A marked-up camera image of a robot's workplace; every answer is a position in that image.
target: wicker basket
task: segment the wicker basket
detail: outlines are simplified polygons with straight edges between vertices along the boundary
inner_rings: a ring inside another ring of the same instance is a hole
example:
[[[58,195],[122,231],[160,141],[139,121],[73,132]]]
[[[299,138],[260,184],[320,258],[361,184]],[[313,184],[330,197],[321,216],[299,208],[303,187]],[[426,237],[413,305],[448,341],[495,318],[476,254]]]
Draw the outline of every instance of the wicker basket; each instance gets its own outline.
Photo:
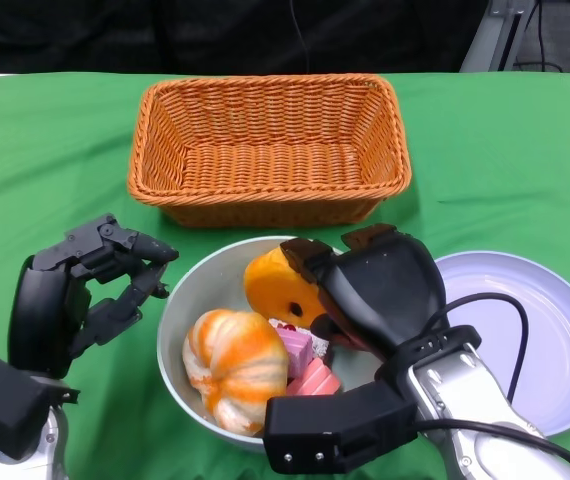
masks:
[[[172,80],[143,96],[128,188],[192,227],[356,223],[411,170],[376,75]]]

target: green tablecloth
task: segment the green tablecloth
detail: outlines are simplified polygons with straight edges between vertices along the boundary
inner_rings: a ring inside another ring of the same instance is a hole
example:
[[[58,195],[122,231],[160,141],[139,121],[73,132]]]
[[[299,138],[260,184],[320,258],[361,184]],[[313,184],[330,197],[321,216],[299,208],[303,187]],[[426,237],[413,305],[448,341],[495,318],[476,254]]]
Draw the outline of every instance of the green tablecloth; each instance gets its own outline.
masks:
[[[0,78],[0,357],[22,261],[103,212],[181,252],[175,284],[199,259],[275,230],[187,230],[125,188],[143,90],[159,76],[55,74]],[[390,75],[407,127],[412,187],[368,223],[390,222],[434,256],[470,249],[522,255],[570,282],[570,75]],[[292,230],[339,245],[346,227]],[[125,282],[96,287],[116,295]],[[76,361],[67,382],[72,479],[276,479],[267,460],[192,421],[166,391],[156,362],[163,302]],[[570,432],[555,441],[570,448]],[[417,440],[352,473],[352,480],[445,477]]]

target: pink cake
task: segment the pink cake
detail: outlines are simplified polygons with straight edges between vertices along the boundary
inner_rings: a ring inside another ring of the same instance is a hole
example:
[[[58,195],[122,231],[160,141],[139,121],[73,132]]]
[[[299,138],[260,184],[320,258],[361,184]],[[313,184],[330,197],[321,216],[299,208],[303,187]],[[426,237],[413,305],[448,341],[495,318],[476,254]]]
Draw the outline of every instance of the pink cake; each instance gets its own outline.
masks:
[[[314,352],[314,358],[325,358],[329,350],[329,342],[327,340],[323,340],[322,338],[317,337],[312,332],[310,332],[306,328],[302,327],[295,327],[294,325],[289,325],[285,322],[281,322],[275,318],[270,318],[269,323],[274,327],[277,331],[284,328],[291,331],[296,331],[298,333],[302,333],[303,335],[307,335],[312,339],[312,350]]]
[[[300,378],[287,386],[288,395],[333,395],[341,382],[320,358],[308,365]]]
[[[285,328],[277,328],[276,332],[281,337],[281,340],[283,340],[287,353],[289,354],[287,376],[289,378],[300,377],[314,359],[311,337]]]

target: white plate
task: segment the white plate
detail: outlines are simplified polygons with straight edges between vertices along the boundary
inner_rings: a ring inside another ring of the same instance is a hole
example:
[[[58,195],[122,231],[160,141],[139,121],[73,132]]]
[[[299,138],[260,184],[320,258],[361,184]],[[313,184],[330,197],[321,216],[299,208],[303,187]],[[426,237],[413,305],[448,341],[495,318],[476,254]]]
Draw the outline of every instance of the white plate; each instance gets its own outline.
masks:
[[[547,268],[514,255],[465,252],[436,261],[447,301],[479,292],[518,299],[529,317],[530,336],[514,408],[545,435],[570,428],[570,284]],[[449,314],[452,325],[473,325],[478,353],[507,392],[521,325],[513,306],[499,300],[464,305]]]

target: cable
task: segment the cable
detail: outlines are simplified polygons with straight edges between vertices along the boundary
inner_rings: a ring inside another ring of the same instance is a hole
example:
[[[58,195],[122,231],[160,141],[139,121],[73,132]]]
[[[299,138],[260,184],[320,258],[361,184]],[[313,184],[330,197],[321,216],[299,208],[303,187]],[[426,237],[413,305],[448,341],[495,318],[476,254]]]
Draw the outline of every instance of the cable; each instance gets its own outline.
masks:
[[[523,70],[521,67],[525,67],[527,65],[540,65],[542,62],[540,61],[536,61],[536,62],[519,62],[518,59],[517,61],[514,63],[515,67],[518,67],[520,70]],[[558,70],[559,73],[564,73],[563,72],[563,68],[558,64],[558,63],[554,63],[554,62],[545,62],[545,64],[547,66],[550,67],[554,67],[556,70]]]
[[[430,430],[472,430],[475,432],[487,433],[490,435],[496,435],[498,437],[509,438],[516,442],[522,443],[524,445],[529,445],[531,447],[538,448],[544,452],[556,455],[567,463],[570,464],[570,451],[556,445],[549,440],[544,438],[535,437],[529,433],[522,432],[520,430],[515,430],[513,428],[504,427],[502,425],[492,425],[489,423],[474,422],[471,420],[457,420],[451,418],[443,418],[439,420],[425,420],[422,422],[416,422],[411,427],[411,430],[415,432],[426,432]]]
[[[303,54],[305,55],[305,73],[309,74],[309,51],[307,50],[307,45],[305,45],[303,33],[298,26],[298,20],[296,20],[296,13],[294,12],[294,0],[289,0],[289,10],[292,14],[292,21],[294,22],[294,28],[296,28],[296,33],[298,34],[298,40],[301,42]]]
[[[543,0],[538,0],[538,44],[541,46],[541,71],[545,71],[545,47],[543,45]]]
[[[536,9],[538,8],[538,0],[536,1],[536,3],[534,4],[534,7],[532,8],[532,11],[529,12],[529,17],[527,17],[527,23],[525,24],[525,30],[527,30],[527,27],[529,27],[529,22],[532,21],[532,17],[534,17],[534,13],[536,12]]]
[[[507,391],[507,400],[511,403],[514,400],[514,392],[516,392],[516,385],[518,384],[518,378],[521,375],[521,369],[523,368],[523,360],[525,360],[525,351],[527,350],[527,341],[529,340],[529,320],[527,319],[527,312],[523,308],[521,302],[516,300],[514,297],[510,297],[504,293],[475,293],[473,295],[467,295],[466,297],[459,298],[453,302],[448,303],[443,308],[434,313],[430,319],[423,327],[423,330],[419,334],[419,337],[425,336],[428,332],[434,328],[434,325],[438,321],[447,315],[449,312],[458,308],[462,305],[466,305],[471,302],[476,302],[478,300],[502,300],[503,302],[510,303],[518,310],[518,314],[521,317],[521,343],[518,347],[518,355],[516,356],[516,364],[514,365],[514,372],[512,373],[512,380],[509,384],[509,390]]]

